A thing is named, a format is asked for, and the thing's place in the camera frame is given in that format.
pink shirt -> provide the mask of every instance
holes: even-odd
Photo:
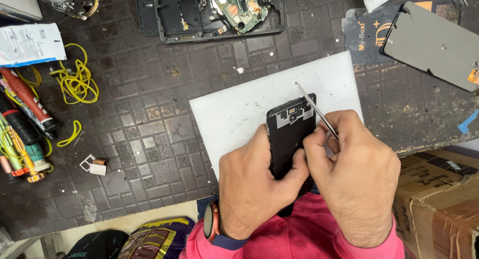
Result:
[[[273,216],[251,235],[243,248],[226,250],[210,244],[201,219],[188,237],[180,259],[403,259],[404,247],[392,230],[375,248],[362,249],[348,243],[320,195],[308,193],[295,202],[289,217]]]

black bag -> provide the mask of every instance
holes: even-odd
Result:
[[[82,237],[65,259],[116,259],[128,240],[128,234],[119,230],[105,230]]]

wristwatch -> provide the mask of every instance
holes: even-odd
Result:
[[[203,220],[203,231],[205,238],[213,244],[227,250],[238,250],[243,247],[249,238],[237,240],[229,238],[219,231],[219,209],[216,202],[213,200],[205,210],[205,218]]]

watch face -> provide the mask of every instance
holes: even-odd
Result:
[[[203,222],[205,237],[209,238],[211,236],[211,231],[213,230],[213,209],[211,208],[211,204],[209,204],[205,210],[205,219],[203,219]]]

blue watch strap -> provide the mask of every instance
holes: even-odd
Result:
[[[227,236],[223,234],[219,234],[215,236],[212,244],[214,246],[218,246],[226,250],[238,250],[238,249],[241,249],[246,244],[248,239],[249,237],[243,240],[236,240],[233,238],[228,238]]]

